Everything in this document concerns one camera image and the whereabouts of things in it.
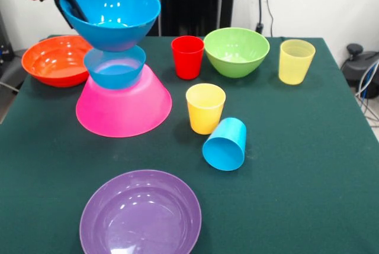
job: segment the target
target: yellow cup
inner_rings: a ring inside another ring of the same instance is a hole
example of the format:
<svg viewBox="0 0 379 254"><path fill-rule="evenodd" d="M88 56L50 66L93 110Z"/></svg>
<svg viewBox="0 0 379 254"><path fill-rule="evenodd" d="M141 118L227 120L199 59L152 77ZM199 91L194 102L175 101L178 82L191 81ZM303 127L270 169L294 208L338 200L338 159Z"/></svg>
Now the yellow cup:
<svg viewBox="0 0 379 254"><path fill-rule="evenodd" d="M287 40L280 45L279 78L286 84L303 82L316 49L303 40Z"/></svg>
<svg viewBox="0 0 379 254"><path fill-rule="evenodd" d="M200 83L185 94L191 128L198 134L211 134L220 122L226 99L217 85Z"/></svg>

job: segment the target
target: plastic bowl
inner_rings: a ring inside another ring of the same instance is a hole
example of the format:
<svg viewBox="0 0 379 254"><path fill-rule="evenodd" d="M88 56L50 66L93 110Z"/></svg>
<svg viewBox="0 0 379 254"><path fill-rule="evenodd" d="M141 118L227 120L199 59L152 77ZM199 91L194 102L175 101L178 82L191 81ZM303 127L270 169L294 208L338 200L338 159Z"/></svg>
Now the plastic bowl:
<svg viewBox="0 0 379 254"><path fill-rule="evenodd" d="M185 182L166 172L137 170L93 194L79 234L86 254L189 254L200 229L201 208Z"/></svg>
<svg viewBox="0 0 379 254"><path fill-rule="evenodd" d="M140 79L146 54L139 46L123 52L105 52L92 49L84 64L93 80L107 89L124 89Z"/></svg>
<svg viewBox="0 0 379 254"><path fill-rule="evenodd" d="M228 78L253 72L270 50L267 39L244 28L222 28L204 39L205 52L214 68Z"/></svg>
<svg viewBox="0 0 379 254"><path fill-rule="evenodd" d="M121 52L136 45L160 13L159 0L76 0L88 22L76 18L66 0L60 0L74 29L94 48Z"/></svg>
<svg viewBox="0 0 379 254"><path fill-rule="evenodd" d="M23 68L34 78L55 87L78 85L88 78L83 60L92 49L81 36L43 40L23 55Z"/></svg>
<svg viewBox="0 0 379 254"><path fill-rule="evenodd" d="M100 136L133 137L162 124L171 108L170 92L144 65L141 80L126 89L105 89L89 77L76 116L82 126Z"/></svg>

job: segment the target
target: plastic cup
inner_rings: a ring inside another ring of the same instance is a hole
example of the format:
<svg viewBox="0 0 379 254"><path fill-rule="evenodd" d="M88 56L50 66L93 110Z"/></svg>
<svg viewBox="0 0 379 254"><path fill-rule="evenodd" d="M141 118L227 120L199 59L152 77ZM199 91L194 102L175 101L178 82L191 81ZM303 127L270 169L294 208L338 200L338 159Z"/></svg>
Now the plastic cup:
<svg viewBox="0 0 379 254"><path fill-rule="evenodd" d="M316 49L303 40L287 40L280 45L279 78L286 84L303 82Z"/></svg>
<svg viewBox="0 0 379 254"><path fill-rule="evenodd" d="M220 122L226 99L225 92L217 85L200 83L185 94L191 128L198 134L210 134Z"/></svg>
<svg viewBox="0 0 379 254"><path fill-rule="evenodd" d="M204 42L194 36L182 36L171 43L176 75L182 79L194 79L200 74Z"/></svg>
<svg viewBox="0 0 379 254"><path fill-rule="evenodd" d="M203 156L214 168L232 171L245 160L246 126L237 118L225 118L203 145Z"/></svg>

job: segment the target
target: purple bowl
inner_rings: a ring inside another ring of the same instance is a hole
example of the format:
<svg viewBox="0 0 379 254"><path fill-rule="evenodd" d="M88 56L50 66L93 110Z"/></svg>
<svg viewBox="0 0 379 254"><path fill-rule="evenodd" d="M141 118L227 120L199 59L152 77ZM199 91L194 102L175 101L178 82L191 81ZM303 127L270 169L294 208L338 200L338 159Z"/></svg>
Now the purple bowl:
<svg viewBox="0 0 379 254"><path fill-rule="evenodd" d="M139 170L105 183L80 223L86 254L188 254L201 228L191 188L169 173Z"/></svg>

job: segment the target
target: table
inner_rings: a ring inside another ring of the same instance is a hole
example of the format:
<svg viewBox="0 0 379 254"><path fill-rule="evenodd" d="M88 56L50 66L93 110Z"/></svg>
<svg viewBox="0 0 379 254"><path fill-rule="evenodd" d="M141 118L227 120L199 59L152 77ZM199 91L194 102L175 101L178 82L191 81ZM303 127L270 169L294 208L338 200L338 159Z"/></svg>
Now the table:
<svg viewBox="0 0 379 254"><path fill-rule="evenodd" d="M58 89L28 77L0 126L1 253L83 253L79 220L92 193L135 169L158 169L196 193L203 225L193 253L379 253L379 144L325 42L305 81L277 77L282 39L263 64L227 79L203 61L194 81L175 76L170 37L146 37L147 64L173 98L168 119L141 136L109 139L76 120L82 85ZM185 91L211 82L227 95L223 117L248 128L233 172L201 155Z"/></svg>

